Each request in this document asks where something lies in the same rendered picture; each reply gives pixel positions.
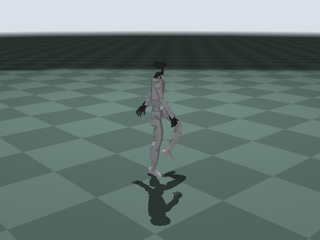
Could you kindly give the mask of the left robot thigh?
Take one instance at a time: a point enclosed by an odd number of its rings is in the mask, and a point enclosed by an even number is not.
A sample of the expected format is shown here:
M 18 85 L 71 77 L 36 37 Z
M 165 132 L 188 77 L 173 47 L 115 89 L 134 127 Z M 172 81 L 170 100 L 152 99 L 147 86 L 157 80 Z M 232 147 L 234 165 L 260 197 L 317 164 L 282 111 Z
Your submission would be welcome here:
M 174 113 L 173 113 L 174 114 Z M 162 107 L 162 117 L 165 117 L 167 120 L 169 120 L 170 122 L 171 122 L 171 120 L 170 120 L 170 118 L 169 118 L 169 115 L 167 114 L 167 112 L 163 109 L 163 107 Z M 179 118 L 174 114 L 174 116 L 175 116 L 175 118 L 178 120 L 177 121 L 177 124 L 175 125 L 175 127 L 174 127 L 174 130 L 177 132 L 177 133 L 180 133 L 180 132 L 182 132 L 183 131 L 183 127 L 182 127 L 182 124 L 181 124 L 181 122 L 180 122 L 180 120 L 179 120 Z

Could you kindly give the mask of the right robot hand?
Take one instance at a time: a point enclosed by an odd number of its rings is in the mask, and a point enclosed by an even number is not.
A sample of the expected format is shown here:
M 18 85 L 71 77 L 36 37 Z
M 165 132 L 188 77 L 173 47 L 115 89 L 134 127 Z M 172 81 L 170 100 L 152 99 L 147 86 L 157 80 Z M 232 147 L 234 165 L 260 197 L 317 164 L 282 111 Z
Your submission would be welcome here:
M 169 119 L 171 120 L 171 127 L 174 127 L 174 126 L 176 126 L 176 124 L 178 124 L 177 121 L 179 121 L 179 120 L 176 119 L 175 117 L 173 119 L 171 119 L 171 117 L 169 116 Z

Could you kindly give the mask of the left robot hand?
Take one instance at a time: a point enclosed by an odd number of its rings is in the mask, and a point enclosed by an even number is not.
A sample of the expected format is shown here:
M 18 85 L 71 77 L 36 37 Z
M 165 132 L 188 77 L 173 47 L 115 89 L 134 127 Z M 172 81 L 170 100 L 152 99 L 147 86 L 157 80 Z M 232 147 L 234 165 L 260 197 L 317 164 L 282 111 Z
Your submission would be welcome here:
M 144 111 L 143 115 L 145 115 L 145 109 L 146 109 L 146 107 L 147 107 L 147 106 L 144 105 L 145 103 L 146 103 L 146 101 L 145 101 L 145 102 L 142 104 L 142 106 L 140 106 L 140 107 L 137 109 L 137 111 L 136 111 L 137 115 L 138 115 L 138 116 L 140 115 L 140 117 L 141 117 L 143 111 Z

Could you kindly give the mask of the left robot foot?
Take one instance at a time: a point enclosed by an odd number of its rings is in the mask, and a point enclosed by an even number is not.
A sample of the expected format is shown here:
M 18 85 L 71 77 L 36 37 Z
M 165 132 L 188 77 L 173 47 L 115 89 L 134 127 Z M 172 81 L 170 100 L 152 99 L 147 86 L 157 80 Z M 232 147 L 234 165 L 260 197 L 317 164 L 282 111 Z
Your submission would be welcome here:
M 171 154 L 171 152 L 168 153 L 168 151 L 165 150 L 165 149 L 161 151 L 161 154 L 164 155 L 164 156 L 167 156 L 167 157 L 169 157 L 171 159 L 175 159 L 175 157 Z

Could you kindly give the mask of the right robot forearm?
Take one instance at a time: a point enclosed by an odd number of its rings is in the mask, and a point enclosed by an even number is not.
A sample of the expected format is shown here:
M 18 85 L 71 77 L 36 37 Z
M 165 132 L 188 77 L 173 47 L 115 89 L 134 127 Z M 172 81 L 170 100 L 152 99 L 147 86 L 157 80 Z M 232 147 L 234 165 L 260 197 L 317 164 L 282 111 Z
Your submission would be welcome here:
M 168 102 L 167 100 L 162 100 L 162 106 L 163 106 L 163 109 L 166 111 L 167 115 L 171 117 L 171 119 L 173 119 L 175 116 L 173 114 L 173 111 L 170 109 L 169 105 L 168 105 Z

